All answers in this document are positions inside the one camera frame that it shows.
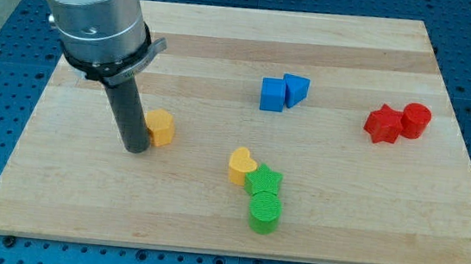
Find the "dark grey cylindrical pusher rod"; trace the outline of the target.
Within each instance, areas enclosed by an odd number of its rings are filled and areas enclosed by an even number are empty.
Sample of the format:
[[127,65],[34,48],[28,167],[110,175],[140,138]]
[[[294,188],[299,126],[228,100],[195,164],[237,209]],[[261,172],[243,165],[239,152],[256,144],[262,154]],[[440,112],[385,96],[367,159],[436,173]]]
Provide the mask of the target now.
[[132,154],[146,151],[150,147],[150,136],[135,80],[130,79],[114,86],[106,85],[104,89],[123,146]]

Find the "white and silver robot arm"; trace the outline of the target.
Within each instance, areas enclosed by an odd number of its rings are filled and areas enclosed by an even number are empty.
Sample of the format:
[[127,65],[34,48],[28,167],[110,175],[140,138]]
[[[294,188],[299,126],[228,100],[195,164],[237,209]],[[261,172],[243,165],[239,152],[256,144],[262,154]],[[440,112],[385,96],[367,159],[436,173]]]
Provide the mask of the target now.
[[139,0],[47,0],[66,61],[102,84],[127,151],[141,153],[150,136],[135,76],[166,50],[143,19]]

